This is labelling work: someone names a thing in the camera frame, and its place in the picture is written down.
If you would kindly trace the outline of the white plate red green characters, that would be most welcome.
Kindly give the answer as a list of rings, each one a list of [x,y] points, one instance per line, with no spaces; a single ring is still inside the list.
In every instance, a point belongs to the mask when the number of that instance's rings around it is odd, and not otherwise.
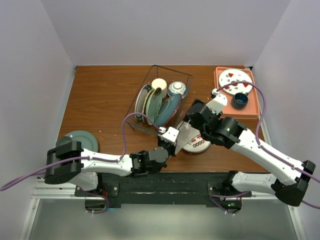
[[[208,148],[210,148],[211,143],[209,141],[204,140],[199,133],[192,140],[190,140],[183,148],[185,152],[190,154],[199,154],[205,152]]]

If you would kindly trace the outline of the dark plate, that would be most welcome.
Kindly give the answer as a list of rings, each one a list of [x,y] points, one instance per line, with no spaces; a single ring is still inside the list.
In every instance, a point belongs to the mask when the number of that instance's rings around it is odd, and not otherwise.
[[[174,94],[169,97],[160,107],[155,115],[154,123],[158,127],[164,127],[171,118],[176,114],[182,102],[182,95],[180,93]]]

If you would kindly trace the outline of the blue floral white bowl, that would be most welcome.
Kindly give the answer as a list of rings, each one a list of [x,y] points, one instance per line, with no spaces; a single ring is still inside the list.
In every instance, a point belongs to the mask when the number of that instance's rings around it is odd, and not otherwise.
[[[182,99],[184,99],[187,94],[187,91],[187,87],[183,82],[174,81],[167,88],[167,95],[171,97],[176,94],[181,94]]]

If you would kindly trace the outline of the cream ceramic mug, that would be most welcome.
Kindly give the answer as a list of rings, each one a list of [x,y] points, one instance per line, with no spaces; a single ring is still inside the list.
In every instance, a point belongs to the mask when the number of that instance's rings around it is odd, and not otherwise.
[[[156,78],[151,82],[152,88],[155,90],[161,88],[162,99],[167,95],[167,82],[162,78]]]

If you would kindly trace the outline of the white plate teal lettered rim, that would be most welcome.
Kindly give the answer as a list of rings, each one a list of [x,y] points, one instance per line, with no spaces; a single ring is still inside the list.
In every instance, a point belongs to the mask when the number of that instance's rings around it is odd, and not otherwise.
[[[144,106],[146,97],[148,96],[148,94],[151,90],[152,90],[152,86],[150,84],[146,84],[139,91],[137,98],[136,98],[135,107],[134,107],[135,113],[142,113],[143,112],[143,106]]]

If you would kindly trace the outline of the green plate with flower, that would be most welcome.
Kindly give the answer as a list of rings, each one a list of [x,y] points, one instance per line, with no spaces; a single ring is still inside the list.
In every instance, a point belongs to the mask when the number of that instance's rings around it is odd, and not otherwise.
[[[152,125],[151,122],[154,122],[156,119],[156,114],[158,113],[161,105],[162,105],[162,89],[160,87],[157,87],[150,97],[148,98],[147,104],[146,104],[146,116],[150,119],[147,120],[147,123],[149,125]]]

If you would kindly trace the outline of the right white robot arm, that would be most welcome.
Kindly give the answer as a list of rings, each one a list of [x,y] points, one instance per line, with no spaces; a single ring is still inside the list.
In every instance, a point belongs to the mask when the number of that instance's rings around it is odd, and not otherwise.
[[[238,192],[267,193],[287,205],[298,207],[316,165],[285,155],[232,117],[221,118],[219,108],[216,100],[204,103],[196,99],[183,120],[199,130],[204,140],[238,152],[268,171],[267,174],[232,171],[222,185],[223,192],[230,197]]]

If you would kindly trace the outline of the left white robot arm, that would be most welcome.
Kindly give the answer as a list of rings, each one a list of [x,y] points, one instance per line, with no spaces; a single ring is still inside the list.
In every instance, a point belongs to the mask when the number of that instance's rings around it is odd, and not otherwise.
[[[159,173],[167,166],[168,158],[176,155],[176,146],[176,142],[158,136],[156,148],[120,156],[88,150],[73,140],[47,152],[44,182],[48,185],[71,183],[92,196],[99,196],[104,184],[98,174],[144,177]]]

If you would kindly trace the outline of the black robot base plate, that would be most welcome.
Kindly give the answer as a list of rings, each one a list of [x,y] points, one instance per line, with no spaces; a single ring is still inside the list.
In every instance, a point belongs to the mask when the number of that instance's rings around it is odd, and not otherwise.
[[[124,204],[151,205],[205,205],[212,208],[216,203],[227,210],[239,211],[241,198],[249,198],[251,192],[241,194],[231,186],[234,172],[160,172],[142,177],[98,174],[98,188],[89,193],[75,190],[76,197],[86,197],[87,210],[101,210],[106,196],[110,208]],[[90,197],[99,195],[96,200]]]

